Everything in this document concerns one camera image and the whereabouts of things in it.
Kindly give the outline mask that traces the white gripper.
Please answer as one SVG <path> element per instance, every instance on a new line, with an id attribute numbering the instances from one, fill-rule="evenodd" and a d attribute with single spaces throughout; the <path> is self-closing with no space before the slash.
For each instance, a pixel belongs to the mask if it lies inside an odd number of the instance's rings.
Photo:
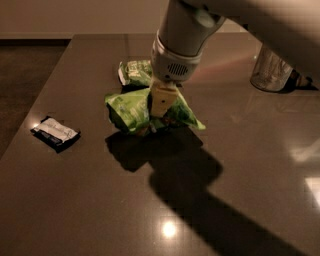
<path id="1" fill-rule="evenodd" d="M 151 67 L 153 76 L 157 78 L 152 79 L 150 90 L 150 114 L 153 117 L 162 118 L 166 114 L 178 97 L 178 90 L 173 82 L 188 80 L 200 59 L 201 54 L 187 56 L 169 50 L 161 41 L 160 32 L 157 32 L 151 50 Z"/>

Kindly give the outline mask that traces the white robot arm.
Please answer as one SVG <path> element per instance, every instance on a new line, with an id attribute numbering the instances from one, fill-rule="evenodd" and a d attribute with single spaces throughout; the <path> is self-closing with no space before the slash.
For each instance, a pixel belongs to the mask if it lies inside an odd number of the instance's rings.
<path id="1" fill-rule="evenodd" d="M 151 50 L 152 116 L 166 114 L 227 20 L 320 84 L 320 0 L 169 0 Z"/>

